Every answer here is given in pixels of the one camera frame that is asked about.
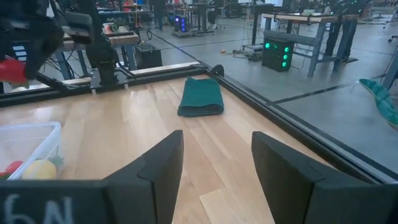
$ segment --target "teal cloth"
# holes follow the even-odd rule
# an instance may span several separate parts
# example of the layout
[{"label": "teal cloth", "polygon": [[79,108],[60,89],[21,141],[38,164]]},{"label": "teal cloth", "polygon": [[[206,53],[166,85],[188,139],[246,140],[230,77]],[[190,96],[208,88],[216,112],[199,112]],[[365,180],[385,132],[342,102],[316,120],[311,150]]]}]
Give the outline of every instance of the teal cloth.
[{"label": "teal cloth", "polygon": [[224,111],[220,85],[214,78],[196,80],[188,77],[177,114],[193,117],[221,114]]},{"label": "teal cloth", "polygon": [[398,111],[394,108],[388,90],[374,80],[362,78],[359,83],[373,95],[381,116],[391,125],[398,127]]}]

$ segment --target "light wood surface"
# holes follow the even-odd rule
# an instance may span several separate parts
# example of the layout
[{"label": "light wood surface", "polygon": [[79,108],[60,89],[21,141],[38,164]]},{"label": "light wood surface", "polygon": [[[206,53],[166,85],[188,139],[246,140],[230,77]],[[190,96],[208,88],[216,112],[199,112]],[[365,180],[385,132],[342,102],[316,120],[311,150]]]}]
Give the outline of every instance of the light wood surface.
[{"label": "light wood surface", "polygon": [[[172,70],[175,68],[184,68],[184,67],[189,67],[191,65],[199,65],[199,62],[187,62],[187,63],[180,63],[180,64],[175,64],[175,65],[165,65],[165,66],[160,66],[160,67],[155,67],[155,68],[145,68],[145,69],[133,70],[130,72],[135,75],[145,75],[146,73],[150,73],[150,72]],[[83,84],[83,83],[91,82],[91,78],[90,77],[76,78],[76,79],[72,79],[72,80],[63,80],[62,82],[65,84]],[[43,89],[43,88],[48,88],[48,87],[49,86],[47,86],[46,84],[31,85],[31,86],[29,86],[29,89],[21,86],[21,87],[17,87],[15,89],[11,90],[10,93],[26,91],[26,90],[38,90],[38,89]]]},{"label": "light wood surface", "polygon": [[[112,34],[113,33],[106,29],[103,29],[103,32],[104,32],[104,34]],[[124,32],[128,32],[128,29],[124,26],[119,27],[118,33],[124,33]],[[126,45],[126,44],[134,45],[139,42],[139,38],[138,38],[137,34],[122,35],[119,37],[108,37],[108,38],[112,45]],[[65,51],[73,50],[73,48],[75,48],[75,43],[72,40],[65,40],[63,42],[62,48]]]},{"label": "light wood surface", "polygon": [[145,73],[156,72],[159,70],[183,68],[183,67],[189,67],[191,65],[199,65],[199,64],[200,64],[199,62],[187,62],[187,63],[180,63],[180,64],[175,64],[175,65],[165,65],[165,66],[155,67],[155,68],[145,68],[145,69],[133,70],[131,72],[135,75],[143,75]]},{"label": "light wood surface", "polygon": [[[274,18],[273,14],[263,14],[264,18]],[[320,13],[315,13],[314,16],[320,16]],[[342,21],[351,21],[357,19],[358,15],[345,15],[341,18]],[[299,13],[290,13],[290,14],[277,14],[276,19],[287,19],[292,21],[308,21],[308,16],[300,16]],[[310,22],[337,22],[337,16],[322,16],[322,17],[310,17]]]},{"label": "light wood surface", "polygon": [[184,165],[174,224],[274,223],[254,169],[252,132],[326,162],[223,88],[224,114],[177,116],[184,81],[2,108],[0,125],[61,123],[64,179],[102,179],[182,129]]},{"label": "light wood surface", "polygon": [[[86,78],[76,78],[73,80],[64,80],[62,81],[65,84],[82,84],[82,83],[89,83],[91,82],[91,78],[90,77],[86,77]],[[29,86],[29,89],[25,88],[25,87],[17,87],[13,90],[10,91],[10,93],[15,93],[15,92],[19,92],[19,91],[26,91],[26,90],[39,90],[39,89],[43,89],[43,88],[48,88],[49,86],[46,84],[38,84],[38,85],[31,85]]]}]

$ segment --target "person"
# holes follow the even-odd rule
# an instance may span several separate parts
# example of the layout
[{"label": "person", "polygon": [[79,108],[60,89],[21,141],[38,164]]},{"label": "person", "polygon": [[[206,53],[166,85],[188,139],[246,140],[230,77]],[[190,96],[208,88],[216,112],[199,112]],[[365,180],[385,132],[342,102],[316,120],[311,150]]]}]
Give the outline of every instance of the person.
[{"label": "person", "polygon": [[[349,59],[349,56],[351,54],[351,47],[353,45],[353,40],[354,40],[354,35],[356,31],[356,23],[357,20],[352,21],[354,22],[354,29],[352,33],[350,33],[347,41],[346,48],[344,49],[343,52],[343,58],[341,59],[342,62],[346,62]],[[350,26],[350,21],[348,22],[336,22],[334,24],[330,24],[330,33],[329,33],[329,38],[326,42],[326,50],[325,50],[325,56],[332,56],[333,55],[333,50],[335,48],[338,34],[340,33],[340,28],[343,26],[343,35],[347,34],[349,32],[349,26]]]},{"label": "person", "polygon": [[[355,4],[350,4],[350,2],[346,2],[345,0],[338,0],[336,5],[334,6],[334,11],[337,11],[338,13],[341,13],[343,15],[347,14],[358,14],[361,16],[363,13],[363,8],[366,6],[366,4],[369,2],[369,0],[358,0],[355,1]],[[358,20],[355,19],[353,21],[338,21],[336,23],[330,24],[330,33],[328,40],[326,42],[326,50],[324,55],[325,56],[332,56],[333,55],[333,50],[335,48],[336,42],[338,35],[340,33],[340,28],[343,26],[343,35],[348,34],[349,32],[349,27],[351,25],[351,22],[354,24],[354,29],[352,33],[349,34],[348,41],[346,44],[346,48],[344,49],[343,52],[343,58],[341,59],[342,62],[347,62],[349,59],[349,56],[351,55],[351,47],[353,45],[353,40],[354,40],[354,35],[356,32],[356,25],[358,24]]]},{"label": "person", "polygon": [[163,17],[164,7],[166,5],[165,0],[150,0],[150,10],[154,12],[155,21],[159,23],[159,30],[163,31]]}]

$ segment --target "toy fruit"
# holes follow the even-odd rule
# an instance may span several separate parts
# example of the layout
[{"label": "toy fruit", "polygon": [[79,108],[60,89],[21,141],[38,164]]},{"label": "toy fruit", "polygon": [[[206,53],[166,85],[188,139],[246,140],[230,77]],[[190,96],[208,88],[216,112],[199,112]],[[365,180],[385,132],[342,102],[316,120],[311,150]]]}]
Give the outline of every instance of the toy fruit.
[{"label": "toy fruit", "polygon": [[55,165],[46,160],[34,161],[22,174],[23,179],[54,179],[57,175]]},{"label": "toy fruit", "polygon": [[9,164],[6,168],[6,173],[13,174],[24,162],[22,161],[14,161]]},{"label": "toy fruit", "polygon": [[11,174],[8,174],[6,172],[0,172],[0,180],[7,180],[8,177],[10,177]]}]

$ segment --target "gray floor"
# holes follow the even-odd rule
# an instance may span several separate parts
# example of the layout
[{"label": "gray floor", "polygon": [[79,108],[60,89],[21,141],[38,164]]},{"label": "gray floor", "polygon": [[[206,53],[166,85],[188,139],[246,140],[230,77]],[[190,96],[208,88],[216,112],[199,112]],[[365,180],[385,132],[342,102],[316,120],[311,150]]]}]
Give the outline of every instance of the gray floor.
[{"label": "gray floor", "polygon": [[[219,19],[218,23],[225,28],[218,29],[215,35],[186,39],[171,36],[172,28],[165,27],[163,33],[155,30],[157,36],[154,35],[149,43],[162,49],[164,65],[191,62],[195,58],[211,66],[222,64],[227,76],[286,110],[300,120],[300,125],[322,132],[323,136],[337,142],[340,150],[358,151],[398,173],[398,132],[380,116],[372,96],[362,86],[355,86],[360,78],[377,79],[385,72],[398,43],[398,40],[387,41],[395,34],[396,26],[388,24],[383,29],[383,25],[359,25],[351,53],[358,61],[342,65],[336,73],[331,72],[332,63],[320,64],[313,78],[307,78],[309,59],[303,60],[298,55],[294,55],[292,61],[295,68],[285,73],[262,67],[260,62],[221,55],[221,50],[232,52],[250,43],[251,26],[241,19]],[[315,36],[316,31],[316,24],[300,28],[302,35]],[[262,42],[261,37],[258,32],[257,43]],[[74,58],[70,63],[81,74]],[[45,74],[62,78],[53,68],[47,67]],[[394,86],[391,93],[397,92],[398,87]]]}]

